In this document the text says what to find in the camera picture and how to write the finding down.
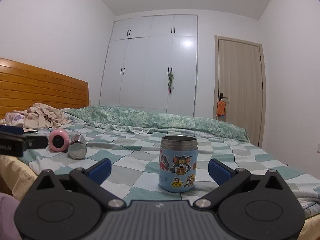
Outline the blue cartoon sticker cup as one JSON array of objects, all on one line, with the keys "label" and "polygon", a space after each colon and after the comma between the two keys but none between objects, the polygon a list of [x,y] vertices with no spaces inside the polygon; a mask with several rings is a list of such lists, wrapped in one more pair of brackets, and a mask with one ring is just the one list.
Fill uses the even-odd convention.
[{"label": "blue cartoon sticker cup", "polygon": [[159,186],[173,193],[187,192],[195,184],[198,143],[194,137],[167,135],[159,151]]}]

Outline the tall stainless steel tumbler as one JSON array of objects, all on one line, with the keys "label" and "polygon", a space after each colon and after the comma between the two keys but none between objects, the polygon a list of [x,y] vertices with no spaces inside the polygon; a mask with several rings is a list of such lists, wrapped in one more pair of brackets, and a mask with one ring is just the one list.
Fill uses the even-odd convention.
[{"label": "tall stainless steel tumbler", "polygon": [[87,153],[87,146],[85,137],[81,134],[74,135],[68,146],[68,155],[72,159],[84,159]]}]

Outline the green checkered blanket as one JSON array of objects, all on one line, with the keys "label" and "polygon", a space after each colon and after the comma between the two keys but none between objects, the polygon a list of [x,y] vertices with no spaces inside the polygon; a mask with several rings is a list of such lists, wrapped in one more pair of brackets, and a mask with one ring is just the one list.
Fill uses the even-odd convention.
[{"label": "green checkered blanket", "polygon": [[65,152],[49,148],[27,150],[22,162],[36,174],[45,169],[67,174],[77,167],[89,168],[107,158],[112,163],[111,175],[102,187],[126,202],[132,200],[197,200],[217,187],[210,177],[208,164],[217,159],[226,166],[244,168],[251,174],[263,175],[273,169],[288,183],[307,217],[319,214],[319,180],[290,168],[272,155],[248,142],[197,134],[198,155],[161,150],[161,139],[174,132],[157,131],[135,134],[101,129],[84,124],[65,126],[70,136],[82,135],[87,152],[75,160]]}]

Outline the orange wooden headboard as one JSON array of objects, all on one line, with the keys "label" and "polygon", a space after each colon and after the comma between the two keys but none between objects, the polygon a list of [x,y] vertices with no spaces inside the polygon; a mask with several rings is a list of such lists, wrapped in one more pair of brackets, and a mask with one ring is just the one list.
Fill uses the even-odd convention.
[{"label": "orange wooden headboard", "polygon": [[1,58],[1,118],[33,103],[57,109],[89,105],[88,83],[50,70]]}]

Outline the pink flat book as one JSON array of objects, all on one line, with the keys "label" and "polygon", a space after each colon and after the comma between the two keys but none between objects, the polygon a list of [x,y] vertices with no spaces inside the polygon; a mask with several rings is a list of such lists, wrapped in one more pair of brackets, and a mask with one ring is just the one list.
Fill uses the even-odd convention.
[{"label": "pink flat book", "polygon": [[24,128],[23,129],[23,133],[24,134],[27,134],[27,133],[35,133],[37,132],[38,130],[37,129],[31,129],[31,128]]}]

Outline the green plant hanging ornament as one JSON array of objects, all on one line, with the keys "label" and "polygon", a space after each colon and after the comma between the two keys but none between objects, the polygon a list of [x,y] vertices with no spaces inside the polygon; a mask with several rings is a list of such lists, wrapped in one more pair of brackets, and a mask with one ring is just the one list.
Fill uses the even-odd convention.
[{"label": "green plant hanging ornament", "polygon": [[173,79],[174,79],[173,68],[168,68],[167,75],[168,75],[168,96],[171,96],[172,83],[173,83]]}]

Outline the green floral duvet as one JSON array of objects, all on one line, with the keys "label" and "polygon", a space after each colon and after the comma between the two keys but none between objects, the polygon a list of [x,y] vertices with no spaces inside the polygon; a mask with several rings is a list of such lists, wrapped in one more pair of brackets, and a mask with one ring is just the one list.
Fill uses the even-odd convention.
[{"label": "green floral duvet", "polygon": [[114,129],[121,132],[130,131],[136,134],[176,131],[196,137],[212,138],[217,136],[249,142],[244,128],[211,118],[99,105],[65,108],[62,111],[69,119],[84,122],[96,128]]}]

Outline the pink steel-rimmed cup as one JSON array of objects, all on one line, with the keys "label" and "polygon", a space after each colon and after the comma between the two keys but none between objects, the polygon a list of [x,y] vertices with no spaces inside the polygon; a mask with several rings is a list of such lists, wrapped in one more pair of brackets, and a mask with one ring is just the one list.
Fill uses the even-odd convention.
[{"label": "pink steel-rimmed cup", "polygon": [[69,145],[69,135],[64,129],[55,129],[49,135],[49,148],[54,152],[66,152]]}]

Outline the beige wooden door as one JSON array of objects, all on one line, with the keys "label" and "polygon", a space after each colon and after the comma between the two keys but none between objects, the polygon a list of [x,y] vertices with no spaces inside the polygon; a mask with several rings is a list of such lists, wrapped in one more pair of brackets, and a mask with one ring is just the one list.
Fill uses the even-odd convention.
[{"label": "beige wooden door", "polygon": [[[215,36],[213,118],[242,127],[250,142],[262,146],[265,110],[263,46],[236,38]],[[225,116],[217,116],[219,94],[228,97]]]}]

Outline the crumpled beige floral clothes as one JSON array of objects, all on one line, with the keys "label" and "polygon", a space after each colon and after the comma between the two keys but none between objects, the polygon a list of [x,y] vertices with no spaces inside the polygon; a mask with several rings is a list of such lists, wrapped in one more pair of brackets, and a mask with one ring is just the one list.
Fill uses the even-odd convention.
[{"label": "crumpled beige floral clothes", "polygon": [[43,103],[34,103],[26,110],[14,110],[1,118],[1,125],[29,129],[59,128],[70,123],[63,111]]}]

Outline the purple sleeve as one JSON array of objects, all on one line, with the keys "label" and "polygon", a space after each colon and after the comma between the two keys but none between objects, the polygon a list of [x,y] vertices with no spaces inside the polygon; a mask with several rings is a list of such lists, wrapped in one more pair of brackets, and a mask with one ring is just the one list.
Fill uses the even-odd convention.
[{"label": "purple sleeve", "polygon": [[0,199],[0,238],[2,240],[21,240],[14,223],[14,214],[20,202],[5,193],[1,193]]}]

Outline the white built-in wardrobe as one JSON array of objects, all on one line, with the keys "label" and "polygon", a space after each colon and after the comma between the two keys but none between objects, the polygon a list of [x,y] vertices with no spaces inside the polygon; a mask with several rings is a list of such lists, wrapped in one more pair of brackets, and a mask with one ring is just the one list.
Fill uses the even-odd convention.
[{"label": "white built-in wardrobe", "polygon": [[[193,116],[196,15],[157,15],[114,23],[101,81],[101,105]],[[168,96],[168,68],[173,68]]]}]

